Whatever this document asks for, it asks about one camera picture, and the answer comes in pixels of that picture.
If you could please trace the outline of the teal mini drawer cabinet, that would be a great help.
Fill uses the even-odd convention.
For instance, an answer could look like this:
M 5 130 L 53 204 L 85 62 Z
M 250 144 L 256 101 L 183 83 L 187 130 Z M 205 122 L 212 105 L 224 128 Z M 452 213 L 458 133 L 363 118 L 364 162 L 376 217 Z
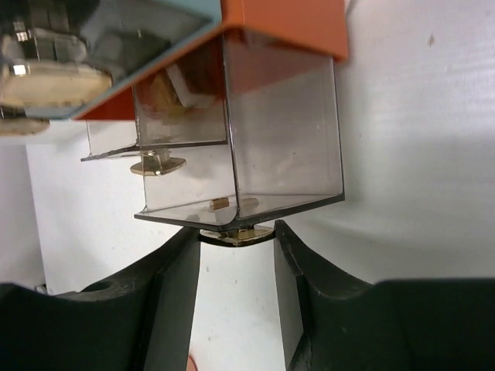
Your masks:
M 131 87 L 229 31 L 347 56 L 344 1 L 3 1 L 1 133 L 132 118 Z

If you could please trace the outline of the grey eraser block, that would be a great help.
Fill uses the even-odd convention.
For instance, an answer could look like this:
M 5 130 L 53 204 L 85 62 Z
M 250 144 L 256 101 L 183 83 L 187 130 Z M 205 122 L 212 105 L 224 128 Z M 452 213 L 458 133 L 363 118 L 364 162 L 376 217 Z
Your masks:
M 179 102 L 185 108 L 206 109 L 214 104 L 215 96 L 199 92 L 193 86 L 192 80 L 186 77 L 177 64 L 166 67 L 166 74 L 172 83 Z

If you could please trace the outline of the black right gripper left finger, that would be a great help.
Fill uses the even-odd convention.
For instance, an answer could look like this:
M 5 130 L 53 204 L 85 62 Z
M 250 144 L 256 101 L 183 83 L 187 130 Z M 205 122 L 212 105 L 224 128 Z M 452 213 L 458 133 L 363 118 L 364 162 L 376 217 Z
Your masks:
M 184 370 L 200 238 L 183 228 L 159 249 L 79 292 L 1 286 L 3 370 Z

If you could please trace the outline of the orange usb stick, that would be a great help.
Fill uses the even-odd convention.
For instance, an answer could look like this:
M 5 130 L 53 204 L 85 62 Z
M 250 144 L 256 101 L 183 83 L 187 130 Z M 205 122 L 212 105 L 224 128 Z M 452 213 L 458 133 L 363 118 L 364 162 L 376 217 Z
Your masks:
M 186 364 L 186 371 L 197 371 L 197 365 L 194 361 L 194 358 L 189 355 L 187 359 L 187 364 Z

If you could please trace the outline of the clear drawer with gold knob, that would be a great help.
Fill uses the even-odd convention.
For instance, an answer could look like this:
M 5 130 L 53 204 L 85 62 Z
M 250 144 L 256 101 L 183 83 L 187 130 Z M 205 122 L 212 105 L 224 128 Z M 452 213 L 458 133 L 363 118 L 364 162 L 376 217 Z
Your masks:
M 132 88 L 134 121 L 87 122 L 89 153 L 83 162 L 136 157 L 140 161 L 131 167 L 131 172 L 161 176 L 186 164 L 184 158 L 171 155 L 173 149 L 226 143 L 223 71 L 183 72 L 199 92 L 212 94 L 216 100 L 206 109 L 187 108 L 180 117 L 153 110 L 151 83 L 155 75 L 165 73 L 166 69 L 161 70 Z

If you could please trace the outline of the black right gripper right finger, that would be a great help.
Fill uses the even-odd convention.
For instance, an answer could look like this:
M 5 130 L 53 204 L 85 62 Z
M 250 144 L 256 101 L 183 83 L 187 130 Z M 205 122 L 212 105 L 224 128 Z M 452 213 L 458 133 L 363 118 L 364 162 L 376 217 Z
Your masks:
M 275 283 L 288 370 L 492 370 L 491 278 L 369 284 L 275 223 Z

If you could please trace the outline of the yellow small eraser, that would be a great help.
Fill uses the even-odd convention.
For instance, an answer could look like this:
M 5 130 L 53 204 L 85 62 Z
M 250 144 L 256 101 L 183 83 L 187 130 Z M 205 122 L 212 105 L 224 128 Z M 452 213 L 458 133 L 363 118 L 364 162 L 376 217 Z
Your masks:
M 154 112 L 169 117 L 183 116 L 187 109 L 180 102 L 176 90 L 168 75 L 157 74 L 151 83 L 151 99 Z

